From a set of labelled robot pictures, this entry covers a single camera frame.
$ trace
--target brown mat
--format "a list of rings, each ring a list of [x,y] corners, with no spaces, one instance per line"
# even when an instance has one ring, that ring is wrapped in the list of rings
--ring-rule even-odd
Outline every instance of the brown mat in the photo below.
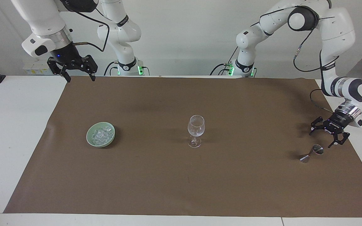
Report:
[[[350,142],[308,164],[329,134],[305,79],[73,77],[4,213],[362,217],[362,163]],[[320,105],[329,106],[321,93]],[[187,124],[205,117],[203,144]],[[111,122],[114,142],[86,142]]]

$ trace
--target white table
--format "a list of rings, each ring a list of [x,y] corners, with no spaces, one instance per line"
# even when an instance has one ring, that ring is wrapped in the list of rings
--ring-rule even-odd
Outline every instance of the white table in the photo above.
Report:
[[[230,78],[230,76],[200,76]],[[55,76],[8,76],[0,84],[0,225],[256,225],[256,226],[354,226],[362,218],[240,218],[192,216],[122,216],[83,214],[2,214],[66,81]],[[335,109],[342,100],[326,98]],[[362,128],[347,128],[350,141],[362,160]]]

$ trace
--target metal jigger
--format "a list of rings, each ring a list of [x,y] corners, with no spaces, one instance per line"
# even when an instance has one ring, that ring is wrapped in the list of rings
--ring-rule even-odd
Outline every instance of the metal jigger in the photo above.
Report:
[[[315,153],[317,155],[322,155],[323,154],[323,147],[321,145],[318,145],[318,144],[314,144],[312,146],[312,149],[310,150],[310,152],[308,154],[305,154],[305,155],[301,155],[300,156],[300,161],[302,163],[308,163],[309,161],[309,158],[311,157],[311,154],[312,153]]]

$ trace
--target bowl of ice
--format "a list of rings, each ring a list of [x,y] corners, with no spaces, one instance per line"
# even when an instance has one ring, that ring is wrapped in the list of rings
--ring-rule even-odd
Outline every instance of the bowl of ice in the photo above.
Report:
[[[115,137],[115,128],[111,123],[99,122],[94,124],[86,133],[87,142],[93,147],[108,146]]]

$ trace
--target wine glass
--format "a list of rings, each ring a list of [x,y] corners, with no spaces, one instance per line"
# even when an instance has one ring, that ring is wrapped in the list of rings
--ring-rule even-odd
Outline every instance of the wine glass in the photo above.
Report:
[[[201,146],[202,140],[199,138],[205,132],[205,119],[202,116],[192,116],[188,123],[188,132],[191,135],[188,145],[191,148]]]

